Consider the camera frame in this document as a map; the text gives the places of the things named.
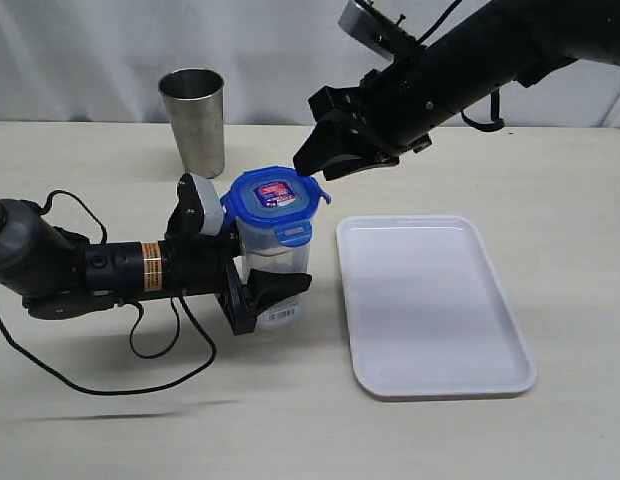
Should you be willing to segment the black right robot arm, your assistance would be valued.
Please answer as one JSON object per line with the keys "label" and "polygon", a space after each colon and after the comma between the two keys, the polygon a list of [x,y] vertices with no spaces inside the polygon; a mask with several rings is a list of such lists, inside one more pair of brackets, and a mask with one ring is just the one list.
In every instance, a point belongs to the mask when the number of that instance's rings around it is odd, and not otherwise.
{"label": "black right robot arm", "polygon": [[620,1],[489,1],[430,45],[370,1],[347,2],[339,25],[390,64],[354,87],[324,86],[310,97],[316,125],[293,157],[303,176],[395,166],[484,97],[490,122],[467,123],[497,131],[498,92],[512,81],[530,87],[578,60],[620,66]]}

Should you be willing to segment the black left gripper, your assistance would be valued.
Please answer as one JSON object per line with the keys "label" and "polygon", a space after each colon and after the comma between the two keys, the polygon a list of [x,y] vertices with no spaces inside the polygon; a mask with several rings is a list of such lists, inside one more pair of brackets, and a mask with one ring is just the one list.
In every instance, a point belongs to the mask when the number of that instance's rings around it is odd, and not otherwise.
{"label": "black left gripper", "polygon": [[273,273],[252,269],[241,283],[234,258],[239,254],[238,234],[223,226],[217,236],[198,232],[194,185],[190,174],[177,182],[177,204],[164,234],[170,266],[170,285],[184,296],[213,294],[235,335],[254,331],[258,316],[280,302],[306,292],[312,282],[307,273]]}

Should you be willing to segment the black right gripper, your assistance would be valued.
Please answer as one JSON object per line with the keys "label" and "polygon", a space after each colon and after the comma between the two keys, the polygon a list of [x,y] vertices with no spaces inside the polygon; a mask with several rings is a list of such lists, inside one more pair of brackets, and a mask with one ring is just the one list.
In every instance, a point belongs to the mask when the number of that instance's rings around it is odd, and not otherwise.
{"label": "black right gripper", "polygon": [[357,86],[324,86],[308,100],[316,125],[293,156],[299,175],[328,181],[399,164],[432,145],[433,87],[419,67],[372,70]]}

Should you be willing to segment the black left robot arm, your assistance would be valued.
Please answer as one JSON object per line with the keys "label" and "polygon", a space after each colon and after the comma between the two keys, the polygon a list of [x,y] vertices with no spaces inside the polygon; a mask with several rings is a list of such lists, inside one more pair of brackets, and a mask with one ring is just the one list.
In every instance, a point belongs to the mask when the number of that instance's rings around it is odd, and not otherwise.
{"label": "black left robot arm", "polygon": [[216,297],[234,334],[251,333],[268,308],[306,292],[307,273],[252,269],[242,280],[235,258],[240,234],[209,179],[185,173],[163,239],[93,244],[44,219],[44,205],[0,199],[0,284],[29,315],[64,320],[143,301]]}

